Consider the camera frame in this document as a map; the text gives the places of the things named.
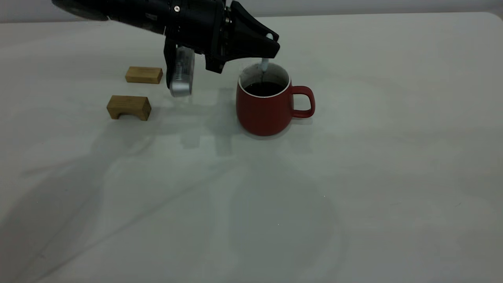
wooden bridge block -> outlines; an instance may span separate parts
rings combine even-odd
[[[146,121],[152,108],[148,98],[144,96],[112,95],[107,105],[107,110],[112,119],[119,119],[121,114],[131,114],[137,116],[142,121]]]
[[[129,67],[126,73],[128,83],[159,84],[161,78],[161,68]]]

coffee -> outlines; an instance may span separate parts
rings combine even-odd
[[[284,86],[271,83],[271,82],[263,82],[263,83],[254,83],[247,86],[244,90],[249,94],[253,94],[255,96],[267,97],[273,96],[285,89]]]

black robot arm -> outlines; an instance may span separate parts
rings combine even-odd
[[[238,58],[274,58],[279,36],[236,1],[222,0],[52,0],[61,9],[90,20],[114,20],[166,36],[167,74],[172,76],[177,48],[206,56],[206,69],[222,73]]]

mug handle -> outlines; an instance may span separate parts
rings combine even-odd
[[[309,102],[311,103],[311,109],[309,110],[293,110],[293,117],[295,118],[309,118],[314,114],[316,109],[316,103],[314,102],[314,94],[313,91],[308,87],[293,87],[292,95],[294,94],[303,94],[309,98]]]

table surface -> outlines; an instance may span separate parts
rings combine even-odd
[[[491,14],[260,19],[317,109],[257,138],[237,76],[129,84],[163,37],[0,25],[0,282],[503,281],[503,23]],[[149,121],[111,120],[111,95]],[[307,99],[295,98],[305,108]]]

